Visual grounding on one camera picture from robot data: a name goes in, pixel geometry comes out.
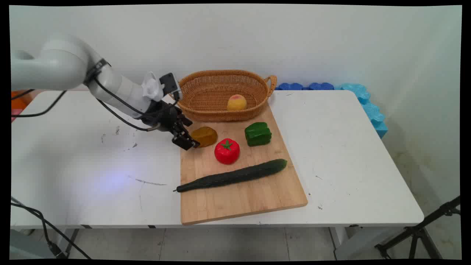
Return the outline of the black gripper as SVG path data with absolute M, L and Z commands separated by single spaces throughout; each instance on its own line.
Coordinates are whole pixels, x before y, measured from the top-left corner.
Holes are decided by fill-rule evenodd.
M 152 100 L 143 116 L 143 123 L 156 127 L 159 131 L 168 131 L 173 134 L 172 143 L 183 150 L 197 149 L 200 146 L 200 142 L 193 139 L 185 127 L 191 126 L 193 122 L 173 104 Z

